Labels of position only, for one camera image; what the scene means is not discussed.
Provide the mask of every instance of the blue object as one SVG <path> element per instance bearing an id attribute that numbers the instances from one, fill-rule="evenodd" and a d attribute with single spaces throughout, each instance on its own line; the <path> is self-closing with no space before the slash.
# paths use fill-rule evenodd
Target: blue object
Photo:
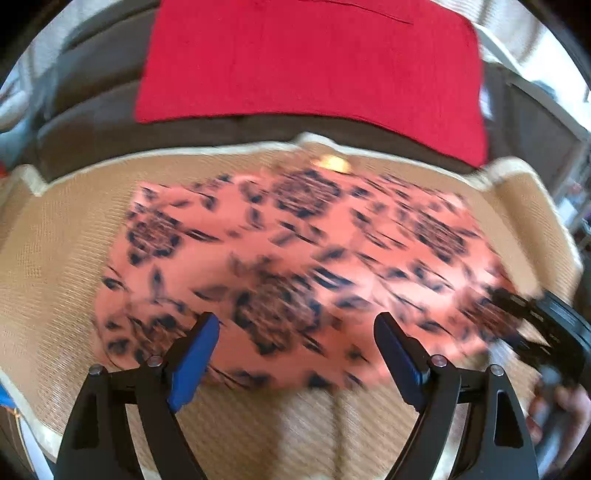
<path id="1" fill-rule="evenodd" d="M 381 316 L 375 319 L 374 338 L 402 399 L 415 410 L 422 411 L 427 404 L 423 391 L 423 376 Z"/>
<path id="2" fill-rule="evenodd" d="M 8 395 L 7 391 L 4 390 L 4 387 L 0 385 L 0 406 L 8 407 L 8 408 L 16 408 L 17 406 L 14 404 L 10 395 Z"/>
<path id="3" fill-rule="evenodd" d="M 211 314 L 207 317 L 205 325 L 203 325 L 197 338 L 187 350 L 183 361 L 173 373 L 173 384 L 168 396 L 168 406 L 173 413 L 178 412 L 183 405 L 189 403 L 193 398 L 219 335 L 219 320 L 215 315 Z"/>

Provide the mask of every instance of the hand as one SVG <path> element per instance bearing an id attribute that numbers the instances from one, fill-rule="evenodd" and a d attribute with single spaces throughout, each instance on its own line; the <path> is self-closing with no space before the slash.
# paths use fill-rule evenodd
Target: hand
<path id="1" fill-rule="evenodd" d="M 534 445 L 542 437 L 542 428 L 535 422 L 535 418 L 545 417 L 544 412 L 550 408 L 550 405 L 540 396 L 540 390 L 543 384 L 539 382 L 535 388 L 535 398 L 532 400 L 528 409 L 528 417 L 525 424 L 530 432 Z M 554 391 L 556 403 L 565 409 L 571 416 L 571 422 L 564 432 L 560 443 L 560 449 L 553 464 L 553 469 L 560 469 L 564 466 L 574 450 L 579 445 L 585 432 L 591 423 L 591 399 L 583 387 L 580 385 L 574 389 L 557 387 Z"/>

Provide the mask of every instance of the woven texture surface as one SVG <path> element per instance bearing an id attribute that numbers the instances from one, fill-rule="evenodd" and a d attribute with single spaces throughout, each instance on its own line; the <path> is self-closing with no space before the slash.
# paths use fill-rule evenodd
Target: woven texture surface
<path id="1" fill-rule="evenodd" d="M 133 158 L 79 173 L 52 185 L 41 197 L 16 188 L 0 209 L 7 231 L 0 245 L 0 368 L 37 418 L 62 433 L 93 363 L 88 338 L 94 295 L 138 181 L 197 181 L 298 163 L 323 153 L 332 150 L 306 144 L 294 151 Z M 359 169 L 387 171 L 421 186 L 463 194 L 522 294 L 535 293 L 543 285 L 563 298 L 572 295 L 579 279 L 577 261 L 529 175 L 511 176 L 482 193 L 416 164 L 369 157 L 350 161 Z M 534 373 L 515 360 L 507 370 L 526 400 Z M 130 411 L 139 459 L 154 468 L 137 412 Z M 212 479 L 237 473 L 253 479 L 358 479 L 387 472 L 416 416 L 390 384 L 334 394 L 203 387 L 178 418 Z M 454 432 L 457 438 L 460 430 Z"/>

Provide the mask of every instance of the floral pattern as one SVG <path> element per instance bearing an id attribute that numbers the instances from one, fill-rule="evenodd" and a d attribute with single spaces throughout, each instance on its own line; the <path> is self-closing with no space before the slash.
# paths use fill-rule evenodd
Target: floral pattern
<path id="1" fill-rule="evenodd" d="M 378 313 L 455 359 L 516 328 L 491 304 L 497 287 L 512 288 L 465 200 L 389 173 L 145 183 L 98 291 L 95 351 L 133 368 L 210 311 L 208 381 L 367 388 L 390 376 Z"/>

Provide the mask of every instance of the red cloth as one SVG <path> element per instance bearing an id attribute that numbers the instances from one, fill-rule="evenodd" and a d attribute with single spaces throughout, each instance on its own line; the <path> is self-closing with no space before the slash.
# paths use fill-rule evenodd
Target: red cloth
<path id="1" fill-rule="evenodd" d="M 163 0 L 136 119 L 339 116 L 479 167 L 481 81 L 470 22 L 430 0 Z"/>

